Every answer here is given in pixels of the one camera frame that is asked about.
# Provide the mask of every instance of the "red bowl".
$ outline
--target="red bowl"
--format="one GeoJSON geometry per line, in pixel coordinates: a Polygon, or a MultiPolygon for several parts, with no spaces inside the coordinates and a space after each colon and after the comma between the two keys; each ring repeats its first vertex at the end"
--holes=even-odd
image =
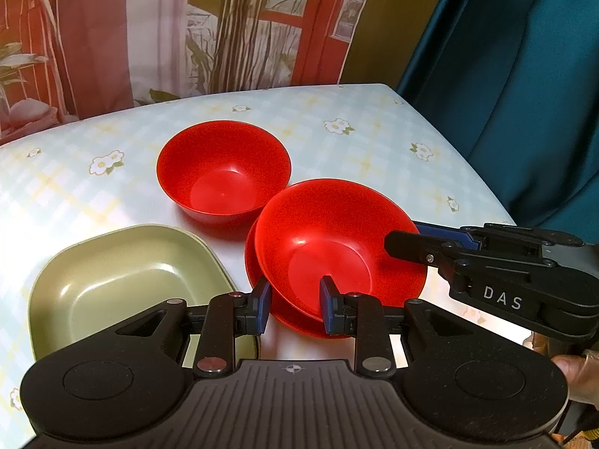
{"type": "Polygon", "coordinates": [[[418,297],[426,266],[391,258],[384,237],[417,233],[392,201],[360,184],[316,179],[272,198],[256,224],[255,248],[264,275],[300,312],[322,320],[319,281],[332,276],[339,292],[374,295],[402,306],[418,297]]]}
{"type": "Polygon", "coordinates": [[[259,127],[208,121],[176,134],[158,156],[160,186],[206,225],[250,223],[291,176],[285,147],[259,127]]]}
{"type": "MultiPolygon", "coordinates": [[[[246,262],[247,278],[252,287],[256,285],[258,279],[262,276],[260,264],[256,256],[256,248],[254,247],[254,239],[256,238],[256,223],[252,225],[246,239],[246,248],[244,250],[244,259],[246,262]]],[[[329,336],[325,332],[325,325],[322,321],[317,321],[302,314],[289,305],[287,301],[281,297],[275,288],[273,288],[273,299],[270,305],[270,313],[282,324],[287,327],[307,334],[313,337],[322,337],[324,339],[340,339],[346,336],[329,336]]]]}

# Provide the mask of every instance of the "floral tablecloth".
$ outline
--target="floral tablecloth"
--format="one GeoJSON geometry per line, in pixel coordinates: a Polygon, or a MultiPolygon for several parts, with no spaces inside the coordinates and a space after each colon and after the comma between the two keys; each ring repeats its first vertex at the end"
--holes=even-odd
{"type": "MultiPolygon", "coordinates": [[[[0,147],[0,447],[20,447],[33,435],[18,390],[33,363],[28,299],[36,276],[61,249],[130,225],[179,226],[204,238],[237,288],[250,290],[243,242],[197,231],[156,180],[162,146],[178,131],[211,119],[249,122],[278,137],[291,156],[291,183],[317,177],[362,183],[416,221],[453,227],[513,224],[468,163],[384,85],[188,98],[89,118],[8,143],[0,147]]],[[[422,297],[516,342],[528,335],[451,300],[447,284],[433,269],[422,297]]],[[[405,364],[398,339],[393,345],[398,363],[405,364]]],[[[313,339],[271,319],[262,337],[262,357],[352,359],[353,340],[313,339]]]]}

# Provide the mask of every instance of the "curtain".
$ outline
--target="curtain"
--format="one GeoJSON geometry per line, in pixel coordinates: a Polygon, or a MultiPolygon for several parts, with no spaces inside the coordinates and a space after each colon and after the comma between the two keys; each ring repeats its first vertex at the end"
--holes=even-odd
{"type": "Polygon", "coordinates": [[[440,0],[397,91],[518,225],[599,243],[599,0],[440,0]]]}

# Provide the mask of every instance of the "finger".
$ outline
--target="finger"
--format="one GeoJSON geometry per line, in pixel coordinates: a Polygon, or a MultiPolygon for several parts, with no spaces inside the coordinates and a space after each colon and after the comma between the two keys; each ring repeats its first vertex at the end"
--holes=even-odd
{"type": "Polygon", "coordinates": [[[560,354],[553,358],[553,362],[558,366],[564,374],[568,385],[574,382],[582,367],[585,365],[585,359],[580,356],[572,356],[569,354],[560,354]]]}
{"type": "Polygon", "coordinates": [[[546,336],[532,333],[532,349],[539,354],[547,355],[548,340],[546,336]]]}

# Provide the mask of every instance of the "screw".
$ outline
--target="screw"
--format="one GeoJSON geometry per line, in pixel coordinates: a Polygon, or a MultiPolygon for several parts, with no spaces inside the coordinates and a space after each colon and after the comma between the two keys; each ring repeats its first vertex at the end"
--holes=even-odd
{"type": "Polygon", "coordinates": [[[371,356],[362,361],[362,366],[372,373],[385,373],[391,369],[391,361],[381,356],[371,356]]]}
{"type": "Polygon", "coordinates": [[[218,356],[209,356],[200,359],[197,367],[199,370],[207,373],[221,373],[226,368],[226,361],[218,356]]]}

